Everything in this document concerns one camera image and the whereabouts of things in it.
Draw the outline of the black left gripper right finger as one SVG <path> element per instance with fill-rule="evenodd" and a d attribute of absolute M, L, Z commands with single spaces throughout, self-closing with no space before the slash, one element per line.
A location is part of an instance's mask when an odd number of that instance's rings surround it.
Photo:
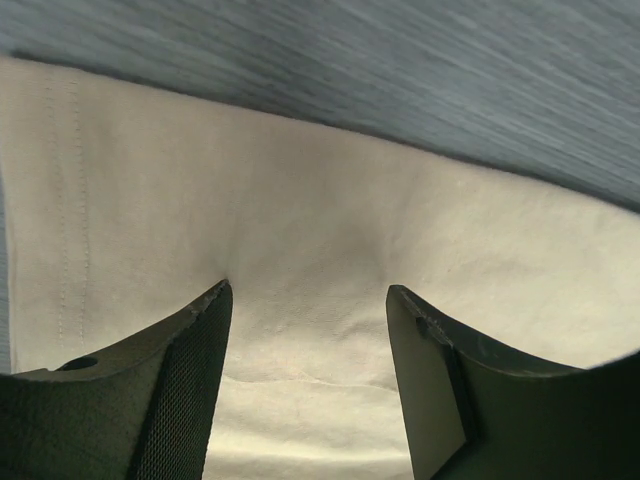
<path fill-rule="evenodd" d="M 512 348 L 389 288 L 387 324 L 417 479 L 635 479 L 639 357 L 590 369 Z"/>

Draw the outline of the beige t-shirt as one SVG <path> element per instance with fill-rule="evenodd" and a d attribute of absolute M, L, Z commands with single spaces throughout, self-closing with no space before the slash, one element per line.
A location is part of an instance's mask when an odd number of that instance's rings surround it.
<path fill-rule="evenodd" d="M 560 363 L 639 347 L 638 216 L 547 183 L 14 58 L 1 174 L 17 372 L 231 283 L 208 479 L 411 477 L 392 284 Z"/>

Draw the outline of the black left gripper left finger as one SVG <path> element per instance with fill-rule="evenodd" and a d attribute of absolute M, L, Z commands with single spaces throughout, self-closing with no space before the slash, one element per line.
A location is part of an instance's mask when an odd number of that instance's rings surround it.
<path fill-rule="evenodd" d="M 223 280 L 56 370 L 2 376 L 2 478 L 202 478 L 232 308 Z"/>

